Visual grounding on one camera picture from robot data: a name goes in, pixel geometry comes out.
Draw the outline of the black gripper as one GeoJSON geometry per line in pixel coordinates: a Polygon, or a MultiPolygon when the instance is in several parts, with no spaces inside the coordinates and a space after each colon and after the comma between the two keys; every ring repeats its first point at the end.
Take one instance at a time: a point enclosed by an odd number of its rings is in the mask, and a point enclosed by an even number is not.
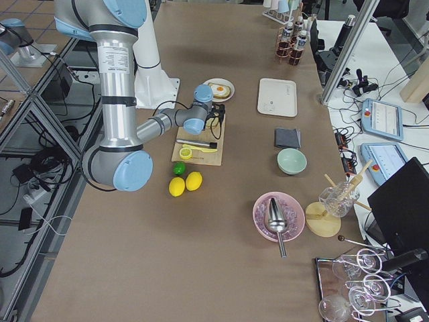
{"type": "Polygon", "coordinates": [[[206,117],[205,126],[209,129],[222,126],[225,117],[225,105],[214,103],[206,117]]]}

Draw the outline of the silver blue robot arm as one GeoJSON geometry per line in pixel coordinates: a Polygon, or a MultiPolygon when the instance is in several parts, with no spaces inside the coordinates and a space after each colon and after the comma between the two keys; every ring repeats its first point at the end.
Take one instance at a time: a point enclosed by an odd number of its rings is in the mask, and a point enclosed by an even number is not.
{"type": "Polygon", "coordinates": [[[208,85],[194,91],[191,106],[177,109],[179,81],[160,64],[147,1],[56,1],[59,32],[97,45],[104,136],[82,157],[91,180],[136,191],[149,180],[153,161],[146,142],[173,127],[198,135],[212,112],[208,85]]]}

